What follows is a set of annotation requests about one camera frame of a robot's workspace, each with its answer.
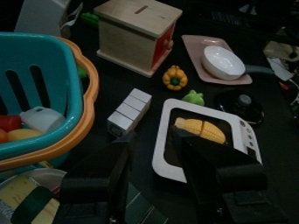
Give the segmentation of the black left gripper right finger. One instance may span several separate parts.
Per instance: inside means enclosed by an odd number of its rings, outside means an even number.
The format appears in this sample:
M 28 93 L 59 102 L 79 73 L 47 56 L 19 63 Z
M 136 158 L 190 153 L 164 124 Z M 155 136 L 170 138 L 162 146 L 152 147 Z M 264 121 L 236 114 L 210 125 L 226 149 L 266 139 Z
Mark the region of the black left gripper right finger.
M 263 165 L 244 152 L 172 129 L 199 224 L 286 224 L 268 196 Z

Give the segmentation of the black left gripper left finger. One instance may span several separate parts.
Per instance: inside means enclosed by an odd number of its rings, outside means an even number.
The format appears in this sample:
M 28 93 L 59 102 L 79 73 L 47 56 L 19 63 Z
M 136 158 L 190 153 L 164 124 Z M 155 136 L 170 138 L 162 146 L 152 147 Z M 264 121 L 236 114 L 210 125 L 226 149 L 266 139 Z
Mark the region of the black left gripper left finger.
M 88 155 L 60 183 L 60 206 L 52 224 L 127 224 L 127 191 L 136 133 Z

